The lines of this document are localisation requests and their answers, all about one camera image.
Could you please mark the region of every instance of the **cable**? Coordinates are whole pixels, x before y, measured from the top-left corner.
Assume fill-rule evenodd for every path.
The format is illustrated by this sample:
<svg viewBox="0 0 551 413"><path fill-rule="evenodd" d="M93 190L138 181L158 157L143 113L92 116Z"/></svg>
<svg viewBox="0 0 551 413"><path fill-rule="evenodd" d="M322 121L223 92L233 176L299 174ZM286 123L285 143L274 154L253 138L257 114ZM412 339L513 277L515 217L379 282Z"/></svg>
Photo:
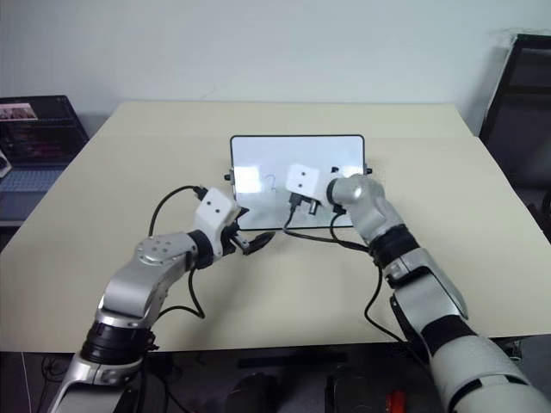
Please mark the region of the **cable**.
<svg viewBox="0 0 551 413"><path fill-rule="evenodd" d="M138 404L136 407L136 413L142 413L145 405L145 394L147 388L147 351L144 352L141 366L141 382L139 383Z"/></svg>
<svg viewBox="0 0 551 413"><path fill-rule="evenodd" d="M169 388L169 384L166 382L166 379L163 376L161 376L160 374L156 374L156 376L159 380L161 380L161 383L163 383L165 396L168 396L170 398L170 400L172 400L174 402L174 404L176 406L178 406L178 408L183 413L191 413L191 411L186 409L185 407L183 407L183 405L178 401L178 399L172 394L172 392L170 391L170 388Z"/></svg>
<svg viewBox="0 0 551 413"><path fill-rule="evenodd" d="M369 310L371 310L371 307L373 306L373 304L375 303L377 298L379 298L379 293L381 292L381 287L382 287L382 278L383 278L382 277L382 268L377 266L377 270L379 272L379 276L377 277L377 287L375 287L375 291L373 292L373 295L371 296L371 299L369 300L368 304L365 306L365 310L363 311L363 316L365 317L366 320L368 320L368 322L371 325L373 325L379 331L382 331L387 336L392 337L397 342L404 342L404 340L402 340L400 337L396 336L392 331L386 329L385 327L383 327L382 325L377 323L373 318L371 318L369 316Z"/></svg>
<svg viewBox="0 0 551 413"><path fill-rule="evenodd" d="M189 271L189 275L188 275L188 290L189 290L189 295L191 296L191 300L193 301L193 304L194 304L196 309L193 309L191 307L187 307L185 305L173 305L172 307L168 307L168 308L162 310L158 314L157 320L159 320L167 312L174 311L174 310L187 311L187 312L193 314L194 316L197 316L198 318L205 318L205 312L201 308L201 305L199 304L199 301L197 300L197 297L195 296L195 290L193 288L193 275L194 274L195 274L195 268L192 268L191 271Z"/></svg>
<svg viewBox="0 0 551 413"><path fill-rule="evenodd" d="M329 224L329 233L331 234L331 238L335 240L339 245L341 245L344 248L348 248L349 250L354 251L362 251L367 252L369 254L369 248L366 245L362 245L360 243L353 243L351 241L345 241L343 239L339 239L337 237L337 234L335 234L335 222L337 221L338 217L342 217L346 213L336 213L333 216L333 219L331 220L331 223Z"/></svg>
<svg viewBox="0 0 551 413"><path fill-rule="evenodd" d="M337 213L337 214L335 214L335 216L331 220L331 224L329 225L329 232L331 233L331 237L334 240L338 241L338 243L340 245L342 245L344 248L349 248L351 250L360 250L360 251L369 253L369 248L367 246L361 245L359 243L352 243L350 241L344 241L344 240L341 240L337 237L337 234L335 234L334 225L335 225L335 221L337 220L337 218L340 217L341 215L344 215L344 214L343 213ZM421 358L418 356L418 354L415 352L415 350L413 350L412 345L409 342L407 342L407 341L403 340L402 338L400 338L399 336L397 336L396 334L394 334L389 329L387 329L387 328L383 327L382 325L380 325L379 323L377 323L373 318L371 318L371 316L369 316L369 310L371 309L371 307L373 306L375 301L379 298L379 294L381 293L381 288L382 288L382 281L383 281L383 273L382 273L381 266L376 265L376 264L375 264L375 266L377 267L377 272L378 272L377 286L375 287L375 290L373 292L373 295L371 296L371 299L369 300L369 302L365 306L365 310L363 311L363 316L376 329L378 329L379 331L385 333L387 336L393 338L396 342L402 343L406 347L406 349L409 352L410 356L423 369L423 371L425 372L425 374L427 375L429 380L432 381L432 375L430 374L429 369L427 368L425 363L421 360Z"/></svg>
<svg viewBox="0 0 551 413"><path fill-rule="evenodd" d="M48 386L50 385L50 383L61 383L63 379L59 378L59 376L63 377L63 375L67 372L67 368L62 368L57 372L54 370L56 361L58 360L59 359L56 359L54 357L42 357L42 362L40 363L40 372L42 373L43 384L42 391L40 392L39 403L36 408L36 413L40 413L40 410L42 409L42 406L46 401Z"/></svg>
<svg viewBox="0 0 551 413"><path fill-rule="evenodd" d="M196 187L195 185L185 185L180 188L176 188L173 191L169 192L167 195L164 196L164 198L157 204L157 207L155 208L155 211L153 212L152 220L149 224L149 231L147 232L147 236L151 237L153 235L153 231L155 230L155 221L157 220L157 216L161 208L163 207L164 203L172 198L174 195L185 191L187 189L194 189L196 190L199 187Z"/></svg>
<svg viewBox="0 0 551 413"><path fill-rule="evenodd" d="M319 241L321 243L339 243L338 241L335 241L331 238L323 238L323 237L314 237L312 235L306 235L306 234L300 234L298 232L293 232L288 229L289 224L291 224L291 221L293 220L294 216L294 209L291 208L291 212L289 214L289 217L287 219L287 222L283 225L283 232L291 237L296 237L300 239L308 239L310 241Z"/></svg>
<svg viewBox="0 0 551 413"><path fill-rule="evenodd" d="M25 375L25 388L27 389L28 413L33 413L33 407L31 405L31 392L28 389L27 366L25 366L25 355L23 352L21 352L21 361L23 363L23 373Z"/></svg>

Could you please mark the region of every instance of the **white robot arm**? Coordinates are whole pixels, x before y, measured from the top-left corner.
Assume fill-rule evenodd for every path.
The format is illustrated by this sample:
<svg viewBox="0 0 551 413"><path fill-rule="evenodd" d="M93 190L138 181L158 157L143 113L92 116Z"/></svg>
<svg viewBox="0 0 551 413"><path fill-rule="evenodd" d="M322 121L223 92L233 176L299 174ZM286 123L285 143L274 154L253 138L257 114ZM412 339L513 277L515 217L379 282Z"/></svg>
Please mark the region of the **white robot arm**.
<svg viewBox="0 0 551 413"><path fill-rule="evenodd" d="M126 384L139 371L144 354L156 348L151 328L172 284L184 273L233 253L236 246L249 255L274 236L265 232L247 241L235 221L246 209L216 188L195 187L195 191L201 204L195 211L194 230L144 239L130 262L109 281L50 412L113 412L134 405Z"/></svg>
<svg viewBox="0 0 551 413"><path fill-rule="evenodd" d="M393 289L391 306L400 328L409 341L421 342L426 350L446 412L551 411L548 400L507 355L467 325L461 293L418 245L378 182L296 164L286 188L294 194L292 199L300 196L348 212Z"/></svg>

